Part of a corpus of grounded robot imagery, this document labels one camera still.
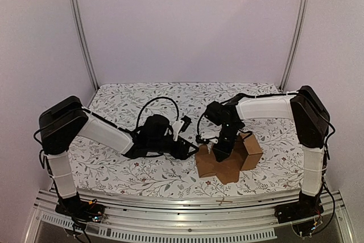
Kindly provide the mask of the brown cardboard box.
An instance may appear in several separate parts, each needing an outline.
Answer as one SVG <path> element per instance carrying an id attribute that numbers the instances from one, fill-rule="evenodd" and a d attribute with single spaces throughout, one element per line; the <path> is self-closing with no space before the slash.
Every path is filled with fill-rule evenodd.
<path id="1" fill-rule="evenodd" d="M 218 162 L 211 148 L 201 145 L 195 155 L 199 178 L 216 177 L 222 184 L 239 181 L 241 171 L 256 168 L 263 151 L 252 132 L 240 133 L 230 156 Z"/>

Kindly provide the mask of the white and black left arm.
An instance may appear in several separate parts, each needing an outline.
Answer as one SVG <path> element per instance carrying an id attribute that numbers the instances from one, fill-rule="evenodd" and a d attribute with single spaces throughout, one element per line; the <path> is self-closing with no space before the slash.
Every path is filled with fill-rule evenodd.
<path id="1" fill-rule="evenodd" d="M 170 122 L 161 114 L 153 114 L 145 122 L 137 118 L 134 129 L 129 130 L 85 108 L 76 96 L 46 110 L 39 117 L 39 129 L 33 138 L 41 145 L 39 159 L 56 190 L 56 212 L 83 222 L 99 222 L 104 217 L 105 207 L 97 199 L 81 200 L 75 185 L 68 152 L 77 138 L 97 142 L 128 159 L 168 154 L 186 160 L 198 150 L 180 136 L 190 124 L 187 116 L 177 116 Z"/>

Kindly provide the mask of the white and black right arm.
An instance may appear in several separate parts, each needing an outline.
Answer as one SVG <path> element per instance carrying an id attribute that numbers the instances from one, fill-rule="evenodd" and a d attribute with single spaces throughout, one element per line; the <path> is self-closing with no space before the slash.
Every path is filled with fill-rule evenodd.
<path id="1" fill-rule="evenodd" d="M 328 138 L 335 129 L 327 109 L 310 86 L 293 92 L 258 96 L 239 93 L 225 102 L 213 101 L 206 107 L 204 116 L 221 127 L 212 148 L 219 162 L 230 156 L 245 120 L 292 120 L 304 153 L 303 183 L 298 201 L 276 206 L 275 217 L 279 223 L 288 223 L 323 213 L 320 196 L 326 189 Z"/>

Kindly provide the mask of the floral patterned table mat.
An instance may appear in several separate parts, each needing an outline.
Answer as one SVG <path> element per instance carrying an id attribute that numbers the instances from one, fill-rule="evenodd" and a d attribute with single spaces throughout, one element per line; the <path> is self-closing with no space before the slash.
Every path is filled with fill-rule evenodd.
<path id="1" fill-rule="evenodd" d="M 119 127 L 132 130 L 153 114 L 174 121 L 188 116 L 192 123 L 183 137 L 195 141 L 197 132 L 217 131 L 201 119 L 212 101 L 225 101 L 238 93 L 276 93 L 272 84 L 244 83 L 133 83 L 105 84 L 89 109 Z M 244 196 L 299 190 L 303 178 L 303 152 L 290 120 L 259 119 L 246 122 L 258 139 L 263 155 L 256 168 L 242 171 L 236 183 L 222 184 L 216 177 L 199 178 L 194 158 L 127 159 L 121 153 L 78 137 L 68 155 L 73 179 L 79 189 L 109 194 L 190 199 Z"/>

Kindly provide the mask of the aluminium front rail base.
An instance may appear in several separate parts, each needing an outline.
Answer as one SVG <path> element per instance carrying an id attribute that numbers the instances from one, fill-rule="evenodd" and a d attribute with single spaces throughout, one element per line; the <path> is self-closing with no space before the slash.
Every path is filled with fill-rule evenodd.
<path id="1" fill-rule="evenodd" d="M 82 241 L 104 242 L 356 242 L 339 191 L 324 192 L 324 213 L 313 235 L 299 237 L 293 223 L 279 223 L 275 207 L 298 192 L 171 199 L 80 191 L 105 206 L 100 223 L 88 223 Z"/>

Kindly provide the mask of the right aluminium frame post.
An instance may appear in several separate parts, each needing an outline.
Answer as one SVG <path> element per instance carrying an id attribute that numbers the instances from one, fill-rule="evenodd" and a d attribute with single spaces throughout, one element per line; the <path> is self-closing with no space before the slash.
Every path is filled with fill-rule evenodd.
<path id="1" fill-rule="evenodd" d="M 292 41 L 291 41 L 291 44 L 289 47 L 287 61 L 286 61 L 285 67 L 284 67 L 283 75 L 282 75 L 282 78 L 281 78 L 281 81 L 279 84 L 279 89 L 281 91 L 286 90 L 288 80 L 291 75 L 292 67 L 293 67 L 293 64 L 295 61 L 295 56 L 296 56 L 297 49 L 299 46 L 301 33 L 303 30 L 304 19 L 305 19 L 308 2 L 309 2 L 309 0 L 300 0 L 299 1 L 299 9 L 298 9 L 298 14 L 297 14 L 297 18 L 296 18 L 295 28 L 293 31 L 293 37 L 292 37 Z"/>

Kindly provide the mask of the aluminium frame post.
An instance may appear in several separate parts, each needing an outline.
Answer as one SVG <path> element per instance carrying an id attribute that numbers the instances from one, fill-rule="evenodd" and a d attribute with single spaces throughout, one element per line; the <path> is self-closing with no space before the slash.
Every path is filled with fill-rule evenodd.
<path id="1" fill-rule="evenodd" d="M 288 80 L 291 75 L 292 67 L 293 67 L 293 64 L 295 61 L 295 56 L 296 56 L 297 49 L 299 46 L 301 33 L 303 30 L 304 19 L 305 19 L 308 2 L 309 2 L 309 0 L 300 0 L 299 1 L 299 9 L 298 9 L 298 14 L 297 14 L 297 18 L 296 18 L 295 28 L 293 31 L 293 37 L 292 37 L 292 41 L 291 41 L 291 44 L 289 47 L 287 61 L 286 61 L 285 67 L 284 67 L 283 75 L 282 75 L 282 78 L 281 78 L 281 81 L 279 84 L 279 89 L 281 91 L 286 90 Z"/>
<path id="2" fill-rule="evenodd" d="M 92 62 L 92 58 L 90 55 L 88 42 L 85 35 L 84 26 L 82 23 L 81 11 L 78 0 L 69 0 L 71 4 L 71 11 L 73 15 L 73 20 L 75 23 L 76 34 L 79 40 L 80 49 L 82 53 L 82 57 L 85 63 L 85 68 L 89 76 L 90 83 L 92 85 L 93 90 L 96 92 L 99 90 L 100 85 L 97 80 L 96 71 L 94 69 L 94 65 Z"/>

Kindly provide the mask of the left aluminium frame post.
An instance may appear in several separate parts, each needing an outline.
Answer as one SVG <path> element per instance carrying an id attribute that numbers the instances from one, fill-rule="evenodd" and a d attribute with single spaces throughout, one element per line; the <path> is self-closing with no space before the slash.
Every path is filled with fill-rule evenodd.
<path id="1" fill-rule="evenodd" d="M 92 85 L 93 90 L 96 92 L 99 90 L 100 85 L 97 80 L 96 71 L 94 69 L 94 65 L 92 62 L 92 58 L 90 55 L 88 42 L 85 35 L 84 26 L 82 23 L 81 11 L 78 0 L 69 0 L 71 4 L 71 11 L 73 15 L 73 20 L 75 23 L 76 34 L 79 40 L 80 49 L 82 53 L 82 57 L 85 63 L 85 68 L 89 76 L 90 83 Z"/>

